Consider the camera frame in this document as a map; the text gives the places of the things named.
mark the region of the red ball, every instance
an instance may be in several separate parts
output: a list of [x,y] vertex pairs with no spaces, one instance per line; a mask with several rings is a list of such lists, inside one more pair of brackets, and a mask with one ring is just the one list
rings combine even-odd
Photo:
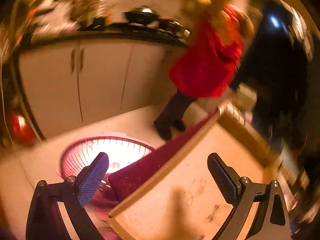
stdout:
[[34,144],[36,135],[27,120],[20,114],[11,114],[12,132],[20,143]]

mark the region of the white cabinet door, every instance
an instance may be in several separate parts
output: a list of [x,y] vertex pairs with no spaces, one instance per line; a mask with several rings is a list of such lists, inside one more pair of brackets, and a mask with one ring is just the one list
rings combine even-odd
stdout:
[[152,104],[151,90],[164,58],[163,44],[137,42],[133,48],[124,86],[121,110],[132,111]]
[[125,39],[81,41],[79,92],[85,124],[121,113],[132,47],[133,41]]
[[76,60],[75,42],[46,45],[20,55],[24,92],[46,138],[82,126]]

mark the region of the red object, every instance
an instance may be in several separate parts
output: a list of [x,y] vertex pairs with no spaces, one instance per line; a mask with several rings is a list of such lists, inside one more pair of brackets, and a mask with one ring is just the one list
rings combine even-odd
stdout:
[[210,24],[210,14],[205,12],[200,21],[195,43],[176,61],[169,76],[177,89],[191,98],[220,97],[237,70],[242,55],[239,23],[236,11],[227,5],[229,37],[234,41],[224,45]]
[[152,151],[135,163],[109,175],[111,188],[121,202],[143,183],[150,179],[163,165],[167,163],[215,114],[209,114],[208,118],[196,126],[186,130],[179,137],[168,141],[162,147]]
[[36,135],[27,120],[20,114],[11,114],[12,132],[23,144],[33,144],[36,142]]
[[35,8],[31,8],[29,11],[28,11],[28,14],[27,14],[27,21],[31,21],[34,16],[35,16],[35,13],[36,13],[36,9]]

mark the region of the person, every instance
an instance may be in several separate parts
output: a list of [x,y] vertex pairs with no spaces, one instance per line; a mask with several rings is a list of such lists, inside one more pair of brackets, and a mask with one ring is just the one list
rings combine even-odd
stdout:
[[169,71],[177,92],[154,121],[165,141],[172,139],[170,127],[185,130],[182,118],[193,102],[221,97],[237,70],[242,55],[241,36],[249,39],[254,29],[250,19],[229,2],[212,0],[196,10],[193,22],[197,24],[190,32],[190,46]]
[[[275,151],[281,152],[283,138],[294,141],[300,149],[305,138],[297,130],[297,117],[307,96],[307,65],[312,59],[307,48],[312,41],[307,31],[304,37],[294,32],[303,26],[303,19],[295,19],[298,13],[281,1],[265,0],[262,11],[256,36],[229,89],[235,92],[245,83],[257,91],[251,125]],[[291,119],[290,130],[282,124],[284,116]]]

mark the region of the red sweater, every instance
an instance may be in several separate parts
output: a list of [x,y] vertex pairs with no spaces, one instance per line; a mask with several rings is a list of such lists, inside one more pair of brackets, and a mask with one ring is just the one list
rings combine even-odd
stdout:
[[228,46],[222,43],[210,24],[210,14],[205,12],[195,43],[169,72],[177,89],[189,97],[220,97],[237,70],[242,55],[239,24],[234,8],[228,5],[225,11],[230,16],[227,28],[233,43]]

